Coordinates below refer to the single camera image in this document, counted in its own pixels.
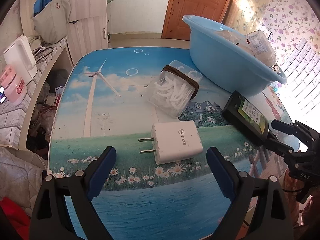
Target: pink bottle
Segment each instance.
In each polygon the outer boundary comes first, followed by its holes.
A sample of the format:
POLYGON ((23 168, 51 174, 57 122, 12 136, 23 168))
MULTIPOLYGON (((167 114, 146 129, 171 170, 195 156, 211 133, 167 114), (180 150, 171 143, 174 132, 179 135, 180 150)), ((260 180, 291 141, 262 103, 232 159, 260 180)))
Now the pink bottle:
POLYGON ((12 65, 8 64, 0 77, 0 83, 4 87, 4 94, 12 105, 20 104, 27 94, 24 80, 19 76, 12 65))

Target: door frame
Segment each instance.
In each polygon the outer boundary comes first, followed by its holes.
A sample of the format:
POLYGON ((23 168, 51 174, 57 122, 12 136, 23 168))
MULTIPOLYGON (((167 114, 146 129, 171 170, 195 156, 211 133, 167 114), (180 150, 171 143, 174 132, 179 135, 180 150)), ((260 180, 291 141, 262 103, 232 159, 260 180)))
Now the door frame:
MULTIPOLYGON (((225 14, 226 14, 226 11, 228 9, 228 6, 230 4, 230 1, 231 0, 227 0, 224 7, 223 7, 223 10, 222 10, 222 14, 220 15, 220 18, 219 18, 219 21, 218 22, 222 22, 225 14)), ((169 0, 168 1, 168 6, 167 6, 167 11, 165 13, 165 17, 164 17, 164 23, 163 23, 163 28, 162 28, 162 34, 161 34, 161 38, 162 39, 165 39, 165 34, 167 33, 167 30, 168 30, 168 25, 169 25, 169 18, 170 18, 170 14, 171 14, 171 10, 172 10, 172 5, 173 5, 173 0, 169 0)))

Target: white electric kettle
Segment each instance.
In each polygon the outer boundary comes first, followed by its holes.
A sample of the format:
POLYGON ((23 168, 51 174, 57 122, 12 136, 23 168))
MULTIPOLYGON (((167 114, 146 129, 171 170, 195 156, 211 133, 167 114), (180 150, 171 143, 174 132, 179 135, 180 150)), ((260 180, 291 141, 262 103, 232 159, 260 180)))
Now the white electric kettle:
POLYGON ((13 65, 16 72, 28 84, 36 75, 35 57, 32 55, 31 48, 26 36, 21 35, 3 52, 7 64, 13 65))

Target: brown elastic band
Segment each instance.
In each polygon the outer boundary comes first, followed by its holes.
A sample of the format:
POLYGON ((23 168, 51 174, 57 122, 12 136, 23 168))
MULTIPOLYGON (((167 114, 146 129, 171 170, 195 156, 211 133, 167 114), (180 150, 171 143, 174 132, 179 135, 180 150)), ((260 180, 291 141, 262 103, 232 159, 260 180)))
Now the brown elastic band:
POLYGON ((178 69, 171 67, 169 65, 165 65, 164 68, 161 70, 161 72, 162 71, 168 71, 168 72, 175 74, 176 76, 184 79, 185 81, 187 81, 195 89, 195 91, 193 92, 190 99, 193 99, 196 96, 196 94, 198 93, 198 90, 199 90, 199 84, 196 81, 194 81, 192 78, 189 78, 187 75, 185 75, 184 73, 182 73, 178 69))

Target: grass field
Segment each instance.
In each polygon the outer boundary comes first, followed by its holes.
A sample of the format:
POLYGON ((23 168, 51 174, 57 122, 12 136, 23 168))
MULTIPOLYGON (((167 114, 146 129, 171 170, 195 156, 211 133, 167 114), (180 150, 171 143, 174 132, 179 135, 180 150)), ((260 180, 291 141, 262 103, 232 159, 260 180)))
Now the grass field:
POLYGON ((151 142, 138 142, 138 138, 150 137, 150 133, 53 140, 50 149, 50 169, 56 173, 63 166, 65 174, 72 174, 78 169, 85 169, 88 165, 86 160, 91 160, 90 156, 98 158, 107 146, 113 146, 117 152, 114 168, 118 170, 117 174, 110 176, 109 181, 105 184, 105 189, 123 190, 172 184, 208 174, 211 171, 207 167, 205 154, 207 149, 212 146, 217 147, 222 155, 228 156, 226 158, 232 162, 239 161, 247 157, 248 154, 256 152, 253 147, 250 147, 252 143, 248 142, 249 145, 244 146, 247 139, 231 125, 201 127, 198 128, 198 132, 204 148, 201 154, 192 159, 183 160, 181 163, 163 165, 156 165, 153 153, 140 154, 140 150, 152 149, 151 142), (68 162, 70 159, 74 159, 74 163, 68 162), (178 170, 181 169, 179 174, 172 172, 176 166, 178 166, 178 170), (130 173, 131 167, 136 171, 130 173), (157 167, 160 167, 160 171, 162 171, 160 176, 155 174, 157 167), (127 181, 130 176, 135 178, 132 183, 127 181))

